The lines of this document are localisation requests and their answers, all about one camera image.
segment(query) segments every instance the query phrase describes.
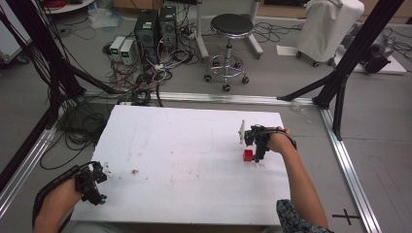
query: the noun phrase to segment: shirt sleeve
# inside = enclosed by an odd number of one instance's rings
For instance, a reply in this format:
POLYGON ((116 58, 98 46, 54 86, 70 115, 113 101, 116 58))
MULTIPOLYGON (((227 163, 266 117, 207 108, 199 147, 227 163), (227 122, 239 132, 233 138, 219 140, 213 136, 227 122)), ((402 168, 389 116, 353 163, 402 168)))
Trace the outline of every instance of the shirt sleeve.
POLYGON ((291 200, 279 200, 276 204, 276 212, 284 233, 333 233, 333 231, 301 218, 291 200))

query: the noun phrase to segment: gray floor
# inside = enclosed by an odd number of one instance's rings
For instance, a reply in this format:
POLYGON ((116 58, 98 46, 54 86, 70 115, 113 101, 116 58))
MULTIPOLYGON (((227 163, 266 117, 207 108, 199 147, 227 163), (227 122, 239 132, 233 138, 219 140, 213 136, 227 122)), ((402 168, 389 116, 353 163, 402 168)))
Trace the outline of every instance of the gray floor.
MULTIPOLYGON (((79 13, 61 20, 73 22, 83 18, 85 15, 79 13)), ((297 24, 295 21, 260 20, 285 26, 297 24)), ((72 34, 64 38, 63 42, 89 73, 107 81, 104 77, 111 70, 109 61, 101 49, 106 43, 113 41, 114 36, 128 34, 133 25, 133 21, 125 20, 116 30, 96 30, 94 37, 93 31, 87 28, 76 33, 92 40, 84 40, 72 34)), ((76 27, 86 28, 87 24, 79 24, 76 27)), ((412 27, 398 28, 402 33, 410 33, 411 30, 412 27)), ((313 68, 308 58, 298 60, 294 56, 277 55, 276 45, 295 46, 298 35, 298 32, 293 31, 282 36, 282 40, 277 44, 261 44, 264 55, 260 60, 256 60, 247 43, 235 41, 233 51, 245 62, 251 82, 243 85, 240 79, 231 81, 232 90, 228 94, 281 96, 330 73, 331 67, 321 65, 313 68)), ((412 44, 411 39, 396 39, 412 44)), ((204 40, 210 53, 222 52, 219 49, 224 47, 222 39, 205 37, 204 40)), ((402 59, 398 54, 395 54, 395 58, 407 70, 412 70, 412 63, 402 59)), ((222 81, 203 82, 204 70, 205 63, 176 68, 172 71, 172 80, 163 85, 160 91, 225 94, 222 92, 222 81)), ((0 74, 0 168, 3 169, 48 105, 45 104, 47 87, 31 65, 12 64, 1 70, 0 74)), ((87 89, 95 89, 88 83, 81 83, 87 89)), ((412 151, 412 107, 409 96, 411 90, 411 73, 403 76, 354 73, 348 81, 342 136, 383 232, 411 232, 412 229, 412 174, 409 169, 412 165, 409 155, 412 151)), ((304 97, 314 97, 317 92, 318 90, 304 97)), ((292 129, 304 163, 320 192, 330 228, 335 232, 364 231, 359 219, 352 219, 352 225, 349 225, 345 218, 331 217, 343 215, 343 209, 346 209, 349 215, 357 216, 359 213, 340 172, 325 126, 316 108, 306 108, 308 115, 303 116, 293 112, 289 107, 172 102, 165 102, 165 106, 281 113, 284 124, 292 129)), ((90 160, 92 151, 92 147, 87 148, 70 165, 90 160)), ((58 144, 49 154, 47 162, 50 165, 58 164, 72 155, 72 151, 63 144, 58 144)), ((35 194, 45 183, 68 169, 70 165, 56 171, 44 171, 37 166, 0 219, 0 231, 29 232, 35 194)))

